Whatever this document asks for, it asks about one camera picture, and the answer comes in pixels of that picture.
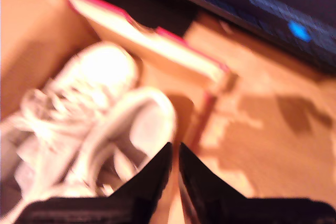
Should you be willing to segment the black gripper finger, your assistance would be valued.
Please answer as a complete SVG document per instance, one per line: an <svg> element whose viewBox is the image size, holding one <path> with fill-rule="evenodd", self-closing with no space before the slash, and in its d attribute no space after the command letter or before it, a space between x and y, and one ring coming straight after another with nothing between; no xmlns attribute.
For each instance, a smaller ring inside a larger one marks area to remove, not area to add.
<svg viewBox="0 0 336 224"><path fill-rule="evenodd" d="M144 168L121 186L110 198L118 201L157 202L172 167L173 146L166 143Z"/></svg>
<svg viewBox="0 0 336 224"><path fill-rule="evenodd" d="M244 201L247 198L214 174L184 143L179 147L179 172L191 199Z"/></svg>

